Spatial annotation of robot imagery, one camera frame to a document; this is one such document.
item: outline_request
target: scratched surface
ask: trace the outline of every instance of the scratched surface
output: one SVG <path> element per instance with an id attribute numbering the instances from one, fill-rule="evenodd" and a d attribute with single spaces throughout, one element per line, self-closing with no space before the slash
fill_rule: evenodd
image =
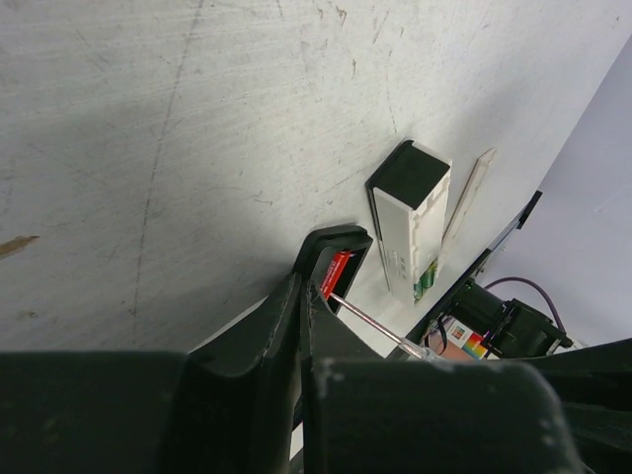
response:
<path id="1" fill-rule="evenodd" d="M 499 150 L 449 285 L 630 32 L 626 0 L 4 0 L 0 244 L 39 238 L 0 260 L 0 348 L 191 348 L 310 229 L 372 230 L 362 184 L 405 137 L 453 161 L 450 210 Z M 352 298 L 402 330 L 419 317 L 374 251 Z"/>

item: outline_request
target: screwdriver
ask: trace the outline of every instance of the screwdriver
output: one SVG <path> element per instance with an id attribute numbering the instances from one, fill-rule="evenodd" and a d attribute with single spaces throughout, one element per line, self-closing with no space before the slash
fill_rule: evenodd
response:
<path id="1" fill-rule="evenodd" d="M 378 330 L 380 333 L 382 333 L 384 336 L 389 338 L 391 341 L 397 343 L 397 346 L 406 354 L 409 354 L 410 356 L 413 356 L 416 358 L 420 358 L 421 360 L 433 360 L 433 359 L 443 358 L 435 354 L 435 352 L 431 350 L 430 348 L 422 348 L 418 346 L 417 344 L 413 343 L 412 341 L 409 341 L 406 338 L 400 338 L 395 333 L 393 333 L 390 329 L 385 328 L 384 326 L 379 324 L 377 321 L 375 321 L 373 318 L 371 318 L 368 314 L 364 313 L 361 309 L 356 308 L 351 303 L 346 301 L 344 298 L 341 298 L 340 296 L 338 296 L 336 293 L 331 293 L 329 297 L 338 301 L 341 305 L 343 305 L 349 311 L 354 313 L 354 315 L 357 316 L 359 319 L 361 319 L 368 325 Z"/>

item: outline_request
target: white wall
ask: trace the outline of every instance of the white wall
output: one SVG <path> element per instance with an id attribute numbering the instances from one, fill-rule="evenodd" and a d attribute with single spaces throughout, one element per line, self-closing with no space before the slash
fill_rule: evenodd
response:
<path id="1" fill-rule="evenodd" d="M 570 335 L 590 344 L 632 338 L 631 125 L 629 40 L 546 175 L 531 219 L 485 278 L 538 281 Z M 519 283 L 498 294 L 546 307 Z"/>
<path id="2" fill-rule="evenodd" d="M 631 32 L 627 0 L 5 0 L 0 242 L 39 239 L 0 261 L 0 347 L 194 346 L 310 229 L 372 228 L 362 184 L 405 137 L 453 160 L 450 209 L 499 149 L 457 275 Z"/>

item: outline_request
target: purple wire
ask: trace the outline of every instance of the purple wire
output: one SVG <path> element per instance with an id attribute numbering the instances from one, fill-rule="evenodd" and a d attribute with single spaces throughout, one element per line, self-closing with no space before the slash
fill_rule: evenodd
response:
<path id="1" fill-rule="evenodd" d="M 562 324 L 562 319 L 560 319 L 560 313 L 557 312 L 557 308 L 555 307 L 555 304 L 553 304 L 553 300 L 548 295 L 548 293 L 544 291 L 544 288 L 540 286 L 539 284 L 537 284 L 535 281 L 532 281 L 528 278 L 523 278 L 522 276 L 506 276 L 504 278 L 497 279 L 496 281 L 492 281 L 490 284 L 485 286 L 485 289 L 490 289 L 496 286 L 497 284 L 501 284 L 506 281 L 519 281 L 521 283 L 526 283 L 529 286 L 535 288 L 537 292 L 542 295 L 542 297 L 546 301 L 546 304 L 548 304 L 549 309 L 551 310 L 551 313 L 553 314 L 553 318 L 555 319 L 555 323 L 557 324 L 557 327 L 561 331 L 564 331 L 566 333 L 566 329 L 564 328 L 564 325 Z"/>

